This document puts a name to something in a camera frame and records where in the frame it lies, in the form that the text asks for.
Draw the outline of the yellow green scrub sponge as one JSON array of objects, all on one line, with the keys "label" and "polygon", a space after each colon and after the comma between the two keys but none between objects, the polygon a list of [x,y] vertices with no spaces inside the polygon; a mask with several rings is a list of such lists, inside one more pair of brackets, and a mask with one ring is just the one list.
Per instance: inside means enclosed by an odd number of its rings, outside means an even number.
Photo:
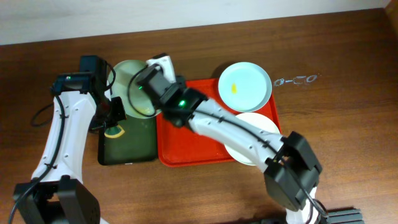
[{"label": "yellow green scrub sponge", "polygon": [[107,138],[112,138],[112,139],[119,138],[124,133],[125,133],[125,130],[120,125],[106,128],[104,130],[104,136]]}]

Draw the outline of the light blue plate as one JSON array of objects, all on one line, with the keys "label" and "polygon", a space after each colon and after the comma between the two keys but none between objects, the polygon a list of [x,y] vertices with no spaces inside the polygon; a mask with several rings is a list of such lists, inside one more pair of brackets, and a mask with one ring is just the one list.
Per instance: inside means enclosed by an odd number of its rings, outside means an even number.
[{"label": "light blue plate", "polygon": [[128,116],[147,119],[157,116],[160,110],[155,110],[149,97],[136,85],[136,79],[129,85],[131,78],[146,66],[141,60],[125,60],[115,65],[116,80],[111,87],[111,97],[120,96],[124,110]]},{"label": "light blue plate", "polygon": [[218,80],[222,102],[238,112],[254,112],[271,98],[272,82],[269,74],[251,62],[237,62],[224,69]]}]

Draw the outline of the light blue plate top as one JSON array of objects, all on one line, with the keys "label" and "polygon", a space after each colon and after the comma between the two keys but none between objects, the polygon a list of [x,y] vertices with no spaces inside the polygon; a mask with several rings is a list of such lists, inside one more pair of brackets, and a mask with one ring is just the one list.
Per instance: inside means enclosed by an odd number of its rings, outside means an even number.
[{"label": "light blue plate top", "polygon": [[222,102],[238,112],[254,112],[271,98],[272,82],[269,74],[251,62],[237,62],[224,69],[218,80]]}]

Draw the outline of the white plate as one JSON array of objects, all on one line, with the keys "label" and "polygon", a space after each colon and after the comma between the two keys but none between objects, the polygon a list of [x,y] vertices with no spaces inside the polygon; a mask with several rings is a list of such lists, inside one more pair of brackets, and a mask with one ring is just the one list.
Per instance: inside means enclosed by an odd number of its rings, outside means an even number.
[{"label": "white plate", "polygon": [[[241,119],[259,129],[263,129],[269,133],[276,133],[280,134],[279,128],[277,125],[268,117],[259,114],[259,113],[241,113],[237,114],[236,117],[238,119]],[[247,166],[254,166],[254,163],[252,163],[247,157],[243,156],[241,153],[238,151],[232,149],[231,147],[224,145],[225,149],[229,153],[229,155],[235,159],[236,161],[245,164]]]}]

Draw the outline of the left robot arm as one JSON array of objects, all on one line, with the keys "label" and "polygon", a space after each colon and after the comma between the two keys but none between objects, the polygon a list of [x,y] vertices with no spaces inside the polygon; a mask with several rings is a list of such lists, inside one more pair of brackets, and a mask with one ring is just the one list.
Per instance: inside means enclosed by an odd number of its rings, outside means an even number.
[{"label": "left robot arm", "polygon": [[105,223],[96,197],[83,185],[82,162],[89,131],[126,119],[120,97],[111,97],[114,68],[97,55],[80,58],[77,72],[62,73],[51,87],[53,116],[31,180],[15,186],[8,222],[19,212],[26,223]]}]

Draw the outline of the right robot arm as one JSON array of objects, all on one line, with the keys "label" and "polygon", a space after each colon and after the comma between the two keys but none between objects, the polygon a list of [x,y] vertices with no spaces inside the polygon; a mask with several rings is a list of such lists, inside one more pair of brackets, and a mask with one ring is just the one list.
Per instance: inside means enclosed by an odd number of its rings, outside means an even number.
[{"label": "right robot arm", "polygon": [[313,192],[322,166],[299,133],[285,137],[259,129],[224,109],[202,92],[175,79],[168,54],[156,55],[132,78],[154,108],[174,126],[225,144],[247,157],[264,175],[268,195],[304,215],[304,223],[329,223],[329,214]]}]

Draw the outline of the dark green tray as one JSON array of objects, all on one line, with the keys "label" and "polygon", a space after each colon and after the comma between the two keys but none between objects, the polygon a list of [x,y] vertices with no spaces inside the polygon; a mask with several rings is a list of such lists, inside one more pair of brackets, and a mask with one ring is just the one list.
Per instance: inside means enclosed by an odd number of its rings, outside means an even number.
[{"label": "dark green tray", "polygon": [[107,138],[99,132],[98,162],[103,166],[149,162],[157,158],[155,118],[139,119],[127,115],[118,123],[125,133],[119,138]]}]

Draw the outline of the red plastic tray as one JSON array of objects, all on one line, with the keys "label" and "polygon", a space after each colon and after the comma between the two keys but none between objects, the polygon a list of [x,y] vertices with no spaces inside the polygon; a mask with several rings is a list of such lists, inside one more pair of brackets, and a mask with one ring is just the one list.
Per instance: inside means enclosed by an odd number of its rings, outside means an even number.
[{"label": "red plastic tray", "polygon": [[[218,78],[188,80],[186,85],[214,98],[232,114],[239,114],[222,102],[218,93]],[[255,113],[267,116],[281,131],[273,93],[266,105]],[[176,128],[164,119],[163,114],[156,116],[156,125],[158,157],[166,166],[183,167],[234,161],[223,144],[197,135],[187,128]]]}]

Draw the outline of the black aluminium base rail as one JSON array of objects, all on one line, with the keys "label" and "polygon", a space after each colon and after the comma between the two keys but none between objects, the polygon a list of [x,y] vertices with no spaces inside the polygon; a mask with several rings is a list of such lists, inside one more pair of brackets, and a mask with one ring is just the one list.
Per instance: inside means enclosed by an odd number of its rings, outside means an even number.
[{"label": "black aluminium base rail", "polygon": [[363,214],[360,209],[330,212],[326,222],[327,224],[364,224]]}]

